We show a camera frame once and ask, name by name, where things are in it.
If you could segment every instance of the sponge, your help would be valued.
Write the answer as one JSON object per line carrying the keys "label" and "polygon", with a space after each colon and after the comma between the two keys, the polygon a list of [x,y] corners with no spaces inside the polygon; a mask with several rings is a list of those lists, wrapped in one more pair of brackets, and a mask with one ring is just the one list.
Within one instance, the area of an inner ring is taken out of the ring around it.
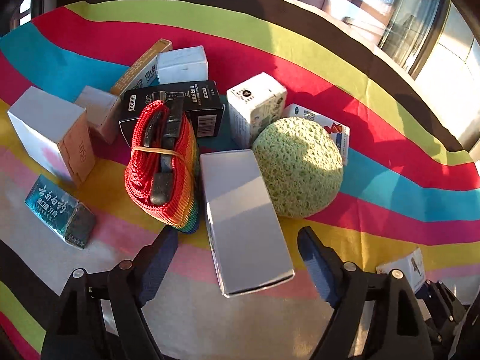
{"label": "sponge", "polygon": [[300,117],[269,125],[252,146],[277,215],[304,218],[340,190],[342,157],[325,129]]}

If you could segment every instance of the metal bolt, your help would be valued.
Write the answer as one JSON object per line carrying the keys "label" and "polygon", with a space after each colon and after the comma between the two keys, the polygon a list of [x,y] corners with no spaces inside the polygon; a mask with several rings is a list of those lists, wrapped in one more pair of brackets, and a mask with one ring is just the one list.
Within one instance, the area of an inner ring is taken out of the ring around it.
{"label": "metal bolt", "polygon": [[75,279],[81,278],[83,276],[83,269],[75,269],[74,272],[71,274]]}
{"label": "metal bolt", "polygon": [[403,277],[403,272],[400,271],[399,269],[393,269],[392,271],[392,276],[395,278],[395,279],[401,279]]}
{"label": "metal bolt", "polygon": [[346,271],[349,271],[349,272],[353,272],[357,270],[357,266],[350,261],[345,262],[343,264],[343,267],[345,268]]}
{"label": "metal bolt", "polygon": [[133,263],[129,259],[124,259],[120,264],[118,264],[119,268],[122,271],[126,271],[127,269],[130,269]]}

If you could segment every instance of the teal toothpaste box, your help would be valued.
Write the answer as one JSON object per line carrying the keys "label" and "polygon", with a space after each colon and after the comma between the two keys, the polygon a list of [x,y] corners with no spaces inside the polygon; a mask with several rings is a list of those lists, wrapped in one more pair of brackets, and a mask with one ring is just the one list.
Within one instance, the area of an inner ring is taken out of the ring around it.
{"label": "teal toothpaste box", "polygon": [[25,204],[66,243],[85,249],[96,220],[78,199],[40,175]]}

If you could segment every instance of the black box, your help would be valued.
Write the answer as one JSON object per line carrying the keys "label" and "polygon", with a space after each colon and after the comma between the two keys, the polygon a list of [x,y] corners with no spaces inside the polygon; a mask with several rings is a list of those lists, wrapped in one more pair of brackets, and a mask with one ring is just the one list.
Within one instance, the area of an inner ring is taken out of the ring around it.
{"label": "black box", "polygon": [[155,100],[184,97],[183,110],[197,138],[216,137],[225,105],[220,102],[215,81],[163,84],[126,91],[121,103],[120,130],[131,146],[135,124],[147,104]]}

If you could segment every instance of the colorful tablecloth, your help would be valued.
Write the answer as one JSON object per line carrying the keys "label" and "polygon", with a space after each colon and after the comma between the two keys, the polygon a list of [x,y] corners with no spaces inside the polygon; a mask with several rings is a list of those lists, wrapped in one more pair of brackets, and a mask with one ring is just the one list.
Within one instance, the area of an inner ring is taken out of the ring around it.
{"label": "colorful tablecloth", "polygon": [[[304,220],[280,218],[296,276],[226,299],[205,224],[181,235],[157,297],[144,308],[165,354],[182,359],[306,359],[331,316],[296,247],[311,226],[346,261],[373,271],[421,247],[427,276],[468,302],[480,274],[480,178],[469,154],[421,100],[414,81],[346,25],[287,0],[91,0],[49,12],[0,39],[0,326],[38,359],[68,275],[111,269],[152,242],[162,224],[123,185],[130,150],[94,140],[97,164],[69,192],[98,225],[85,250],[47,230],[23,204],[38,174],[6,111],[31,85],[73,102],[85,85],[109,90],[159,38],[203,45],[220,93],[263,71],[297,103],[350,127],[339,195]],[[227,118],[205,150],[235,148]],[[111,312],[105,305],[109,329]]]}

